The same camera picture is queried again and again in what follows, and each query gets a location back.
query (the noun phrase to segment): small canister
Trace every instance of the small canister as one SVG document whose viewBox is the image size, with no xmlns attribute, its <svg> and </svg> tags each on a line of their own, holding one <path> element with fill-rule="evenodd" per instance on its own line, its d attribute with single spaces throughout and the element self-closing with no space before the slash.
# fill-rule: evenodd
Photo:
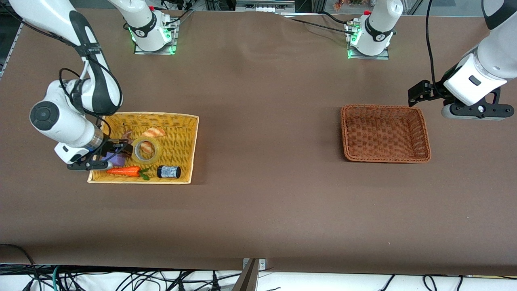
<svg viewBox="0 0 517 291">
<path fill-rule="evenodd" d="M 181 168 L 174 166 L 159 166 L 156 173 L 159 178 L 179 178 L 181 176 Z"/>
</svg>

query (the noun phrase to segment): empty basket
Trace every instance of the empty basket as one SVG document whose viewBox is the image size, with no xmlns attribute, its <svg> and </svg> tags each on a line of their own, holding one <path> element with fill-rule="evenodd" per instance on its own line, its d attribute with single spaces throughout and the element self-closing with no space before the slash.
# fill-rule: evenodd
<svg viewBox="0 0 517 291">
<path fill-rule="evenodd" d="M 345 156 L 350 161 L 427 163 L 431 149 L 419 108 L 349 104 L 341 108 Z"/>
</svg>

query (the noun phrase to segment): orange carrot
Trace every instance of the orange carrot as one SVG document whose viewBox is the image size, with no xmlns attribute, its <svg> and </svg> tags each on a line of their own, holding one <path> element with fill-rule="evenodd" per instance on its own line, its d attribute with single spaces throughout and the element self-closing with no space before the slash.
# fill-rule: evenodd
<svg viewBox="0 0 517 291">
<path fill-rule="evenodd" d="M 149 177 L 144 174 L 147 169 L 141 169 L 139 166 L 125 167 L 125 168 L 112 168 L 106 171 L 108 174 L 125 175 L 130 177 L 142 177 L 144 180 L 149 180 Z"/>
</svg>

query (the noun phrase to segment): wicker basket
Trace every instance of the wicker basket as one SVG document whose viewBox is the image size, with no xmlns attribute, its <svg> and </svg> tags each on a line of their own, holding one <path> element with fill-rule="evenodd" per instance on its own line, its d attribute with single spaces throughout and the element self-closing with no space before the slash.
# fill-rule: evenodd
<svg viewBox="0 0 517 291">
<path fill-rule="evenodd" d="M 427 163 L 431 149 L 419 108 L 349 104 L 341 108 L 345 156 L 350 161 Z"/>
<path fill-rule="evenodd" d="M 120 138 L 122 134 L 132 129 L 131 138 L 139 137 L 150 127 L 161 127 L 165 130 L 165 136 L 159 137 L 163 150 L 160 159 L 152 164 L 142 166 L 126 158 L 126 167 L 140 166 L 147 168 L 146 173 L 149 181 L 141 177 L 125 177 L 108 174 L 106 171 L 90 171 L 88 183 L 111 183 L 111 184 L 189 184 L 192 179 L 192 168 L 194 166 L 194 150 L 197 138 L 197 125 L 199 117 L 176 113 L 157 113 L 157 112 L 118 112 L 111 116 L 104 117 L 111 125 L 112 138 Z M 103 124 L 102 130 L 108 133 L 107 127 Z M 160 165 L 180 166 L 181 177 L 158 178 L 157 169 Z"/>
</svg>

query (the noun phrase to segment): brown table surface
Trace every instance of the brown table surface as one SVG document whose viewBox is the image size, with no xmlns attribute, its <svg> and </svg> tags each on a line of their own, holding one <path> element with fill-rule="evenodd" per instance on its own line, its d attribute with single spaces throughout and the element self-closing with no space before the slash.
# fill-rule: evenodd
<svg viewBox="0 0 517 291">
<path fill-rule="evenodd" d="M 121 111 L 200 117 L 190 185 L 87 184 L 28 113 L 75 51 L 23 29 L 0 82 L 0 240 L 37 263 L 278 271 L 517 274 L 517 117 L 442 118 L 421 103 L 427 164 L 345 160 L 339 109 L 406 105 L 430 78 L 424 17 L 389 61 L 348 60 L 343 35 L 272 13 L 195 12 L 175 56 L 132 54 L 116 10 L 81 10 L 124 92 Z M 339 28 L 320 16 L 303 19 Z M 437 76 L 488 34 L 432 17 Z M 517 82 L 502 88 L 515 103 Z M 0 261 L 24 262 L 2 249 Z"/>
</svg>

